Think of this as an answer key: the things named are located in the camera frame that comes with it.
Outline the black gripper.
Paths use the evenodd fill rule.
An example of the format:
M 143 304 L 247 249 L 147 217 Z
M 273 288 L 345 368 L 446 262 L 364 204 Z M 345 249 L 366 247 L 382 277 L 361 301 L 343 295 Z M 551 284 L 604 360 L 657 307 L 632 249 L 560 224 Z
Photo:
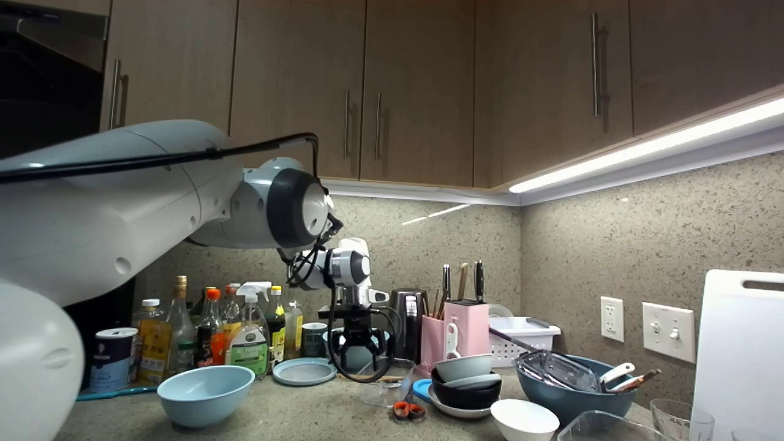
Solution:
M 358 307 L 341 309 L 337 288 L 331 291 L 331 307 L 326 312 L 327 330 L 343 328 L 347 345 L 364 345 L 366 363 L 360 373 L 380 373 L 383 368 L 383 334 L 372 325 L 372 317 L 380 312 L 382 301 L 375 300 L 372 288 L 358 286 Z M 347 375 L 345 344 L 341 334 L 327 334 L 327 358 L 341 375 Z

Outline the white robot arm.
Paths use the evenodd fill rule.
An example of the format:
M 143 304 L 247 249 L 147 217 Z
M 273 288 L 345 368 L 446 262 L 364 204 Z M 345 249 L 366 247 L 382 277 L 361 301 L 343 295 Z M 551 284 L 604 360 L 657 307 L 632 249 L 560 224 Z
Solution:
M 370 252 L 341 230 L 312 168 L 261 139 L 249 167 L 210 122 L 156 119 L 0 159 L 0 433 L 53 441 L 86 373 L 65 314 L 170 247 L 272 247 L 298 288 L 361 286 Z

